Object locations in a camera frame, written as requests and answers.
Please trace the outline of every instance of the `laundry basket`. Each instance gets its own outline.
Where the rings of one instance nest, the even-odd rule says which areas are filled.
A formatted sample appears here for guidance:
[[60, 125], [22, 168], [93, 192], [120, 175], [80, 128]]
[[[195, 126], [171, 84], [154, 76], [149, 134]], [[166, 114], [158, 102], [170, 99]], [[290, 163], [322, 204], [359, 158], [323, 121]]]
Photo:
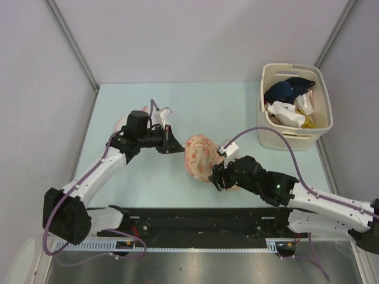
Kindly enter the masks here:
[[[264, 93], [275, 83], [291, 77], [301, 77], [315, 81], [311, 88], [313, 91], [311, 103], [314, 109], [313, 122], [316, 128], [302, 129], [277, 125], [270, 121], [265, 111]], [[324, 79], [318, 68], [300, 64], [267, 64], [263, 68], [261, 88], [258, 96], [257, 124], [275, 129], [283, 134], [293, 150], [303, 151], [309, 149], [316, 140], [327, 133], [333, 126], [332, 110], [329, 95]], [[272, 149], [287, 150], [285, 143], [275, 133], [267, 130], [258, 130], [259, 142]]]

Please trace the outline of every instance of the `wall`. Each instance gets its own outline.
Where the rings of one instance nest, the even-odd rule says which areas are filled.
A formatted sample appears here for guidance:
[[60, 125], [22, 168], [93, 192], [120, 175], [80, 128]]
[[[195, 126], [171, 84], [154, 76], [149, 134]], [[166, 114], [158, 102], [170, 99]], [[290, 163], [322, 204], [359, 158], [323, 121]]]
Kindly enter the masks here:
[[98, 83], [257, 81], [314, 64], [347, 0], [56, 0]]
[[361, 1], [321, 69], [334, 117], [324, 138], [336, 181], [343, 196], [365, 201], [379, 198], [378, 13], [379, 1]]
[[29, 239], [37, 263], [43, 195], [69, 181], [95, 94], [42, 0], [2, 1], [0, 38], [3, 283]]

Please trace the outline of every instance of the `light blue tabletop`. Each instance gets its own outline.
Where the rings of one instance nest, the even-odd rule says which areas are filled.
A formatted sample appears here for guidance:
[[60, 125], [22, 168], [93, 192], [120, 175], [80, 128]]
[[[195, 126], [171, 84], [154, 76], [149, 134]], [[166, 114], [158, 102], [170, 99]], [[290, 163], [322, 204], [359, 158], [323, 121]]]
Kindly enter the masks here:
[[[258, 82], [101, 85], [77, 174], [103, 153], [118, 120], [134, 109], [150, 107], [150, 99], [161, 108], [171, 108], [169, 122], [181, 144], [196, 134], [220, 144], [256, 126], [258, 91]], [[297, 176], [289, 152], [261, 146], [258, 133], [245, 134], [236, 142], [240, 157], [250, 155], [266, 170]], [[316, 146], [296, 152], [296, 158], [306, 182], [329, 191]], [[187, 173], [183, 153], [162, 155], [155, 149], [142, 149], [104, 185], [90, 206], [111, 204], [154, 208], [270, 206], [243, 189], [219, 192], [213, 184], [199, 182]]]

